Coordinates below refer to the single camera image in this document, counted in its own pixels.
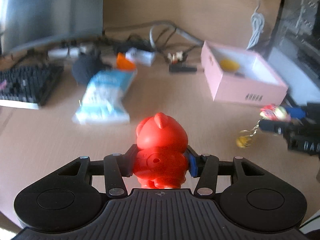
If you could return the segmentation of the curved computer monitor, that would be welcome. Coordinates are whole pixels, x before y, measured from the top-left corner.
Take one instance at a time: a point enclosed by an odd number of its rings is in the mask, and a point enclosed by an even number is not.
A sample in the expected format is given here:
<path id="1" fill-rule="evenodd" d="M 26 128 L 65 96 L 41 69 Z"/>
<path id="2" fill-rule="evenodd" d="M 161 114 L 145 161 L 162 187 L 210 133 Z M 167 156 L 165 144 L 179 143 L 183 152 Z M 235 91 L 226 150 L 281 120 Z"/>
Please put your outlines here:
<path id="1" fill-rule="evenodd" d="M 1 0 L 1 54 L 100 35 L 103 0 Z"/>

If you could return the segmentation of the red bear figurine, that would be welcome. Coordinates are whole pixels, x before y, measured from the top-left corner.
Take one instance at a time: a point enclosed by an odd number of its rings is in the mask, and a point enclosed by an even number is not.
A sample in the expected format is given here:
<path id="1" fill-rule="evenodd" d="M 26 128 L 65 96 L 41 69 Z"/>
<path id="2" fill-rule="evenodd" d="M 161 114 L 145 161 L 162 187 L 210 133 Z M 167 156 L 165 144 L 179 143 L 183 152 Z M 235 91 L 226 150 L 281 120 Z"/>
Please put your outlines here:
<path id="1" fill-rule="evenodd" d="M 138 153 L 133 174 L 145 189 L 179 189 L 185 182 L 188 136 L 172 117 L 159 112 L 136 128 Z"/>

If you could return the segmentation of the black plush toy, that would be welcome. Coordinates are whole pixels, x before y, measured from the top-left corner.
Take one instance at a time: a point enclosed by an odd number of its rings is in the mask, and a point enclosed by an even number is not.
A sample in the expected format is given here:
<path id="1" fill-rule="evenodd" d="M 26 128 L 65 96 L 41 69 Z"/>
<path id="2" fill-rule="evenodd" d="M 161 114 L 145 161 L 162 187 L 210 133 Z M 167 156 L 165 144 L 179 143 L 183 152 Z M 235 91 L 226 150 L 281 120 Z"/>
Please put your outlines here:
<path id="1" fill-rule="evenodd" d="M 78 59 L 73 63 L 71 72 L 78 84 L 86 86 L 98 72 L 111 68 L 110 64 L 103 63 L 99 54 L 80 54 Z"/>

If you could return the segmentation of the white power strip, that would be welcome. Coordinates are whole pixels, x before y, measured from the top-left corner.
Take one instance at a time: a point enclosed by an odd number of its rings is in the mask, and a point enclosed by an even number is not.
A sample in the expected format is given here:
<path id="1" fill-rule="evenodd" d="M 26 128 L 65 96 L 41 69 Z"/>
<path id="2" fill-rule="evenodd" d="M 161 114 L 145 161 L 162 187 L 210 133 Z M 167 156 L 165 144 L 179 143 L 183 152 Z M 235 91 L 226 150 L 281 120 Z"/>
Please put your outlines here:
<path id="1" fill-rule="evenodd" d="M 66 48 L 54 48 L 48 51 L 50 59 L 77 58 L 81 53 L 88 54 L 94 49 L 92 42 L 81 43 L 78 46 L 68 46 Z"/>

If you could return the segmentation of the orange plastic toy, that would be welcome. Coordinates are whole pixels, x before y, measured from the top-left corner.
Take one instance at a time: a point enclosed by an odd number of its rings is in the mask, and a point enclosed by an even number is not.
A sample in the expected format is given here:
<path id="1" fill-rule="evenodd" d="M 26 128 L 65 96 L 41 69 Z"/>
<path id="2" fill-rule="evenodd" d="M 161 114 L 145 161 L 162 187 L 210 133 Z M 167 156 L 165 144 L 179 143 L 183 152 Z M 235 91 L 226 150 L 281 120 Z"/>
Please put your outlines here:
<path id="1" fill-rule="evenodd" d="M 118 53 L 116 59 L 116 68 L 121 71 L 134 71 L 136 65 L 125 57 L 125 54 Z"/>

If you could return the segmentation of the black cylinder handle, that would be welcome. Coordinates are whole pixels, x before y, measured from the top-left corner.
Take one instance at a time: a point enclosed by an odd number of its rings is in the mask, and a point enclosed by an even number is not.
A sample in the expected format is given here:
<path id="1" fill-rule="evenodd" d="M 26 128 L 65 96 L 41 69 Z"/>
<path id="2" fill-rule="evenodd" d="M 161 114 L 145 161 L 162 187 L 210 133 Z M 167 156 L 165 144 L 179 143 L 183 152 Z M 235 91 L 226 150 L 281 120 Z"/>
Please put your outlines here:
<path id="1" fill-rule="evenodd" d="M 169 66 L 170 73 L 195 73 L 197 72 L 196 67 L 185 67 L 183 65 L 171 64 Z"/>

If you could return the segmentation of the black mechanical keyboard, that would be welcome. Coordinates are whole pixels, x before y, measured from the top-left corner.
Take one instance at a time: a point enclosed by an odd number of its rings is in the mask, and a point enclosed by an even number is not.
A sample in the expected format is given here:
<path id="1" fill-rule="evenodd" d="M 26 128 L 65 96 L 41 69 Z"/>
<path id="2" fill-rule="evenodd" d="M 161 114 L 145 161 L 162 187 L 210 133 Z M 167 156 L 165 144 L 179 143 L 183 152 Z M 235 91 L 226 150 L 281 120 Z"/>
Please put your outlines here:
<path id="1" fill-rule="evenodd" d="M 40 109 L 60 80 L 63 66 L 21 66 L 1 71 L 1 106 Z"/>

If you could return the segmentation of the pink cardboard box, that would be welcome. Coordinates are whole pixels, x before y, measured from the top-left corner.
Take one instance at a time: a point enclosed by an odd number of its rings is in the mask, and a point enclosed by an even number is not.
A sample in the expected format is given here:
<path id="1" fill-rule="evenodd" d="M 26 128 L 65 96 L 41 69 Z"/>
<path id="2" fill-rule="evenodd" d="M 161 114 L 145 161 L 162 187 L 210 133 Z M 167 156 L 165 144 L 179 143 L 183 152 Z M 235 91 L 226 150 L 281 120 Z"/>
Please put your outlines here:
<path id="1" fill-rule="evenodd" d="M 237 72 L 220 68 L 222 59 L 240 64 Z M 288 86 L 263 57 L 253 51 L 205 41 L 201 65 L 214 101 L 252 106 L 279 105 Z"/>

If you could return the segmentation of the yellow timer toy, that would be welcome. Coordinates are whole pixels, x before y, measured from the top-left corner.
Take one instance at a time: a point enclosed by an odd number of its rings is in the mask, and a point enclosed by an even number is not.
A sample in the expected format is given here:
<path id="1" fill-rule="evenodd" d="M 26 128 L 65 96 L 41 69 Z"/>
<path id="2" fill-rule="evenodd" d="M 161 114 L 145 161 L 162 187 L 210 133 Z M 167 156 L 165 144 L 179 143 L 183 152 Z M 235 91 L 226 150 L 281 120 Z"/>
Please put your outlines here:
<path id="1" fill-rule="evenodd" d="M 239 148 L 247 148 L 251 146 L 256 130 L 242 130 L 237 137 L 235 143 Z"/>

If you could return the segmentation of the yellow ribbed toy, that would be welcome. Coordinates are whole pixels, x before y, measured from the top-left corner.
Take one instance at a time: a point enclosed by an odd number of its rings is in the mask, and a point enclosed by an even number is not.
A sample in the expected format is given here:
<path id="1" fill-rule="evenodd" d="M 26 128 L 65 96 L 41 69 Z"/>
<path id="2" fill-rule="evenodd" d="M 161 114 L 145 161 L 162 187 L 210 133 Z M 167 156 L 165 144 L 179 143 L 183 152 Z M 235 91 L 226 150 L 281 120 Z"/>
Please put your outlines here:
<path id="1" fill-rule="evenodd" d="M 240 64 L 231 59 L 222 59 L 219 62 L 220 68 L 225 72 L 237 72 L 240 68 Z"/>

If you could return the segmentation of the blue white snack bag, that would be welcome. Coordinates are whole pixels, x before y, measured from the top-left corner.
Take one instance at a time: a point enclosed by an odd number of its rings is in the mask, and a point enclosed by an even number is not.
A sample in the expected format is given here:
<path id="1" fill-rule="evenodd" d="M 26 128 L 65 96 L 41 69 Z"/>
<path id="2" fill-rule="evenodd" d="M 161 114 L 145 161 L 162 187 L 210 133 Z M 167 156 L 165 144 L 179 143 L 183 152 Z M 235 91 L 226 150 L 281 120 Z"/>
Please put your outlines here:
<path id="1" fill-rule="evenodd" d="M 102 70 L 89 81 L 80 106 L 73 116 L 79 124 L 128 124 L 130 115 L 122 100 L 137 70 Z"/>

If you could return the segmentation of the glass computer case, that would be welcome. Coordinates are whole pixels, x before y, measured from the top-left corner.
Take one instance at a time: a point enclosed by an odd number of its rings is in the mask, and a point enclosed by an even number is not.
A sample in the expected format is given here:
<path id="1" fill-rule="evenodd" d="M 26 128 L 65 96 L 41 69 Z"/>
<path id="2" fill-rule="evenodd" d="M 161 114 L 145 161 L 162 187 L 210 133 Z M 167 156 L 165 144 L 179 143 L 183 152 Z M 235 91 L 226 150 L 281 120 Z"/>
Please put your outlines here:
<path id="1" fill-rule="evenodd" d="M 319 102 L 319 0 L 281 0 L 266 56 L 289 102 Z"/>

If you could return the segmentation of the yellow pudding cup toy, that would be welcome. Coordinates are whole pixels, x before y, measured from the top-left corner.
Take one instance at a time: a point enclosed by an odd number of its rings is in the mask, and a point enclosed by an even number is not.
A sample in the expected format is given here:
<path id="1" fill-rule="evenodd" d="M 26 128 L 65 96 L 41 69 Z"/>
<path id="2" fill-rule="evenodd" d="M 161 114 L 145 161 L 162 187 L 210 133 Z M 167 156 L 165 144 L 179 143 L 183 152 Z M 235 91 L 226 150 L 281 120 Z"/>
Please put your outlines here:
<path id="1" fill-rule="evenodd" d="M 291 116 L 282 106 L 267 105 L 260 109 L 260 116 L 263 119 L 271 121 L 286 121 L 291 120 Z"/>

